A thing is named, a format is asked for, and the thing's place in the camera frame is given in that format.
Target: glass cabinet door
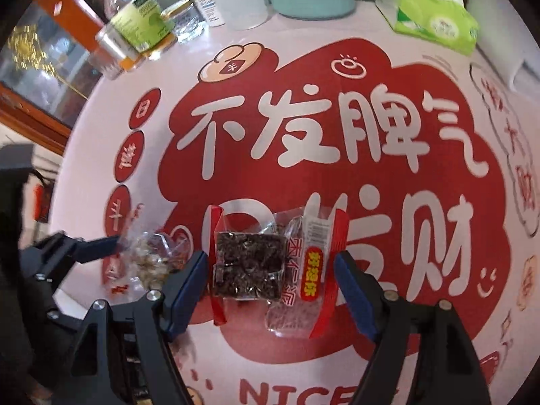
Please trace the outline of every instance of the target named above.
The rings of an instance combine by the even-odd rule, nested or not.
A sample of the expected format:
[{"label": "glass cabinet door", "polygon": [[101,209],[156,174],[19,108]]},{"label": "glass cabinet door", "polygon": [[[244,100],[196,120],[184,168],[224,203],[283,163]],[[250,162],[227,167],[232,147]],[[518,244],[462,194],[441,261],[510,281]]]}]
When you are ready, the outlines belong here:
[{"label": "glass cabinet door", "polygon": [[0,51],[0,82],[72,128],[101,77],[88,63],[90,52],[35,3],[13,35]]}]

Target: plastic water bottle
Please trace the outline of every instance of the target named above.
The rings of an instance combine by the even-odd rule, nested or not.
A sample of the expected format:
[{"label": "plastic water bottle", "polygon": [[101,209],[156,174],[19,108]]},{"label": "plastic water bottle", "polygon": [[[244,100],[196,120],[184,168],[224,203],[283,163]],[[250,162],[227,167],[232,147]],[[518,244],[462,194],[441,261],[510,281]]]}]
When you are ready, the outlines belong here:
[{"label": "plastic water bottle", "polygon": [[157,59],[176,42],[156,0],[104,0],[104,6],[114,28],[149,59]]}]

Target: blue gripper pad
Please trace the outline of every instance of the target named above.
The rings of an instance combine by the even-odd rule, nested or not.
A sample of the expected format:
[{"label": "blue gripper pad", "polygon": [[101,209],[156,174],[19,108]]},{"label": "blue gripper pad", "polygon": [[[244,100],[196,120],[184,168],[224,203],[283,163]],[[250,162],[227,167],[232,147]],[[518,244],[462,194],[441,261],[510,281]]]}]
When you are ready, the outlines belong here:
[{"label": "blue gripper pad", "polygon": [[204,251],[196,251],[182,271],[168,277],[163,287],[165,301],[160,326],[169,342],[186,331],[208,275],[208,256]]},{"label": "blue gripper pad", "polygon": [[381,332],[376,324],[376,318],[382,313],[381,287],[371,275],[358,269],[347,251],[336,255],[334,274],[356,328],[375,341]]}]

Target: gold decoration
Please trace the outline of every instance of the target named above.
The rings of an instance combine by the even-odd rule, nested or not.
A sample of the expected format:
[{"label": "gold decoration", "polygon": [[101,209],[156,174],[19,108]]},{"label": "gold decoration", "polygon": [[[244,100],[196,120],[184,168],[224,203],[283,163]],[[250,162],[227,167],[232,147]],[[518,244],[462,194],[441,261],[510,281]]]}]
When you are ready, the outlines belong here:
[{"label": "gold decoration", "polygon": [[88,97],[58,74],[55,66],[49,61],[49,56],[42,50],[36,31],[37,26],[35,24],[15,27],[7,40],[7,47],[13,52],[13,61],[17,70],[36,69],[44,71],[61,83],[65,83],[82,98],[88,100]]}]

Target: green tissue box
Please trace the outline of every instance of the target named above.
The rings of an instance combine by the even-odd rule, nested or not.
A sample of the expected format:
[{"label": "green tissue box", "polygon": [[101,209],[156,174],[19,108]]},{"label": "green tissue box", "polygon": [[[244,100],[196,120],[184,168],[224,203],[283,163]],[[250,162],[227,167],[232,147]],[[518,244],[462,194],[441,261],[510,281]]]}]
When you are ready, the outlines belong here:
[{"label": "green tissue box", "polygon": [[437,42],[465,55],[474,50],[478,23],[453,0],[375,0],[398,33]]}]

